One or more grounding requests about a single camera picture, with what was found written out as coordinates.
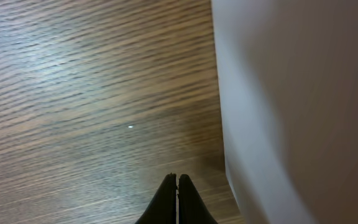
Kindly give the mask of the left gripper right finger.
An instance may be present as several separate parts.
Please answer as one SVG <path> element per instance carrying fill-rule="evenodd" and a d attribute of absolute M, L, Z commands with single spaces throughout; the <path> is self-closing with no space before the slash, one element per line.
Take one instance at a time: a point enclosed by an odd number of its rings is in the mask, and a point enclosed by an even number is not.
<path fill-rule="evenodd" d="M 218 224 L 187 174 L 179 178 L 178 199 L 179 224 Z"/>

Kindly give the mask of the pink white cardboard box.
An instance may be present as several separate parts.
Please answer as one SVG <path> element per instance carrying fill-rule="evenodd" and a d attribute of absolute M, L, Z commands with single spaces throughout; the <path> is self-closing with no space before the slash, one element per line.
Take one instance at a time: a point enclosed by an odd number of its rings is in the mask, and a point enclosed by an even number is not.
<path fill-rule="evenodd" d="M 213 0 L 226 175 L 247 223 L 358 223 L 358 0 Z"/>

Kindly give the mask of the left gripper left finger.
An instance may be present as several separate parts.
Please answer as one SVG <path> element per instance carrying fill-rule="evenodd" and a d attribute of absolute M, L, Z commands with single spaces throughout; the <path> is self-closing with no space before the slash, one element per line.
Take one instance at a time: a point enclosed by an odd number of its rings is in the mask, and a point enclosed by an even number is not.
<path fill-rule="evenodd" d="M 176 224 L 176 174 L 167 174 L 135 224 Z"/>

